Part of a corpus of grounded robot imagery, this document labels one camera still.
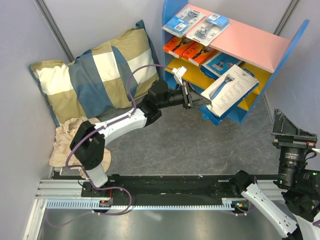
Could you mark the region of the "white blue razor box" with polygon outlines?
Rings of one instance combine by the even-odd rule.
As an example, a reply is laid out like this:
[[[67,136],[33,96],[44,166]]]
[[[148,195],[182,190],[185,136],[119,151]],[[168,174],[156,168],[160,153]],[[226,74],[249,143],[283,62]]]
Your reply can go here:
[[[217,126],[258,85],[256,78],[233,65],[201,93],[209,103],[200,110]]]

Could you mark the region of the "small orange razor box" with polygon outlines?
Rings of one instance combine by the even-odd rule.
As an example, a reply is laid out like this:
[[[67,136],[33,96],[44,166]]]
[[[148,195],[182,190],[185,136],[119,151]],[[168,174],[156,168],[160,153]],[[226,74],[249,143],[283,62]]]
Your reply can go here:
[[[182,54],[181,58],[199,67],[217,53],[218,50],[195,42]]]

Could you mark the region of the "orange Gillette Fusion5 box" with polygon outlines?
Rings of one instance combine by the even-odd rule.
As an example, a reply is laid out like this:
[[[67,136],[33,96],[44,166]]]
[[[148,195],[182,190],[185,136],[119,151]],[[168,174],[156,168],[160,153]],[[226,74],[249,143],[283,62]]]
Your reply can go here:
[[[183,53],[193,46],[196,42],[183,36],[177,37],[174,36],[171,40],[169,40],[163,47],[163,50],[172,55],[175,58],[180,58]]]

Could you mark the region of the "clear blister razor pack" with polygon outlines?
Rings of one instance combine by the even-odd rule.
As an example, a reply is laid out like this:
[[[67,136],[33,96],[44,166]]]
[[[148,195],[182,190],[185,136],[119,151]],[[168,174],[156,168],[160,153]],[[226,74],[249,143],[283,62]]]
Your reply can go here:
[[[172,17],[162,29],[178,38],[182,38],[205,16],[205,13],[194,9],[193,7],[185,7]]]
[[[205,21],[188,33],[186,37],[207,47],[231,24],[228,17],[212,13]]]

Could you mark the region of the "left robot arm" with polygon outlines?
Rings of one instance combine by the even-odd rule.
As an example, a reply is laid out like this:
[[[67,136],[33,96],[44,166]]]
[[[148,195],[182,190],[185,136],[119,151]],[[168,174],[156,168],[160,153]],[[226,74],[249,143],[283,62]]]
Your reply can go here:
[[[181,105],[190,109],[210,103],[209,98],[197,93],[186,81],[180,87],[170,89],[164,80],[157,80],[132,110],[97,124],[84,121],[71,141],[71,154],[81,163],[85,176],[93,183],[92,191],[104,197],[110,191],[108,176],[102,165],[107,144],[133,130],[153,124],[162,116],[163,108]]]

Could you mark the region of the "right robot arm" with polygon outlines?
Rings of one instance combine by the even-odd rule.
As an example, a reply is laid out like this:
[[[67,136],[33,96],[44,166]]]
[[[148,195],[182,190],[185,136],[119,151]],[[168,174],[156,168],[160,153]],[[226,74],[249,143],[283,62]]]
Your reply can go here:
[[[230,180],[229,191],[249,200],[274,226],[284,240],[320,238],[320,172],[307,169],[307,160],[316,157],[318,136],[297,127],[280,110],[273,113],[272,144],[280,150],[274,184],[294,219],[277,207],[260,189],[254,178],[241,170]]]

